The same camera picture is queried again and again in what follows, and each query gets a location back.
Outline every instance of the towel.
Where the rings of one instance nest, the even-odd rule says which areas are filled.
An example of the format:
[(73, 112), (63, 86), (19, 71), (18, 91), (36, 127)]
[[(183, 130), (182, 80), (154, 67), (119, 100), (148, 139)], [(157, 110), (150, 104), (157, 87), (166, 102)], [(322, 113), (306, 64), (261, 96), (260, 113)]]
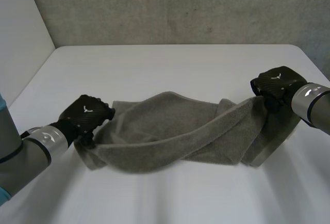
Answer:
[(148, 173), (188, 161), (260, 166), (299, 122), (288, 106), (277, 113), (262, 96), (219, 104), (164, 92), (142, 102), (114, 101), (116, 115), (94, 138), (95, 148), (75, 148), (90, 169), (111, 165)]

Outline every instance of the gray wall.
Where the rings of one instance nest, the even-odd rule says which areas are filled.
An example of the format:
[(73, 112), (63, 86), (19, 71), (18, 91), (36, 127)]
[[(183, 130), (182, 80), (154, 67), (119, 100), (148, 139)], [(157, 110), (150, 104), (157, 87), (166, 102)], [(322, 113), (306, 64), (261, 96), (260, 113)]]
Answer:
[(330, 77), (330, 0), (35, 0), (56, 47), (288, 43)]

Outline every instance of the white wall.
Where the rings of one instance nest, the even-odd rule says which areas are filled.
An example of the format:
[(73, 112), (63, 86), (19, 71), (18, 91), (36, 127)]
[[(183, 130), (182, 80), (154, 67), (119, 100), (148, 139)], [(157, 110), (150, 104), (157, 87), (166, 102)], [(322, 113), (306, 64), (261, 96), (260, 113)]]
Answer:
[(54, 49), (34, 0), (0, 0), (0, 93), (8, 105)]

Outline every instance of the concrete wall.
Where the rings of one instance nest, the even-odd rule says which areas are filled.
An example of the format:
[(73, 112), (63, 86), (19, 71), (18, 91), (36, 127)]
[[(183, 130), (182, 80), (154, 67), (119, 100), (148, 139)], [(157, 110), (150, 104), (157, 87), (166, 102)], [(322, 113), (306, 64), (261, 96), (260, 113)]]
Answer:
[(0, 0), (0, 93), (7, 105), (54, 49), (34, 0)]
[(56, 47), (294, 44), (330, 77), (330, 0), (35, 0)]

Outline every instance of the white table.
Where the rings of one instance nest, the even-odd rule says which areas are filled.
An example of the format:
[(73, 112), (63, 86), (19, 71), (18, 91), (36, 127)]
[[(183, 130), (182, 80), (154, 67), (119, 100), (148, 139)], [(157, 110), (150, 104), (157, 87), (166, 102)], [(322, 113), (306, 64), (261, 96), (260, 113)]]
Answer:
[[(57, 120), (81, 94), (142, 101), (163, 91), (240, 102), (286, 65), (330, 86), (292, 45), (68, 46), (10, 108), (20, 132)], [(153, 174), (89, 171), (73, 147), (0, 208), (0, 223), (329, 223), (330, 137), (301, 122), (258, 169), (179, 162)]]

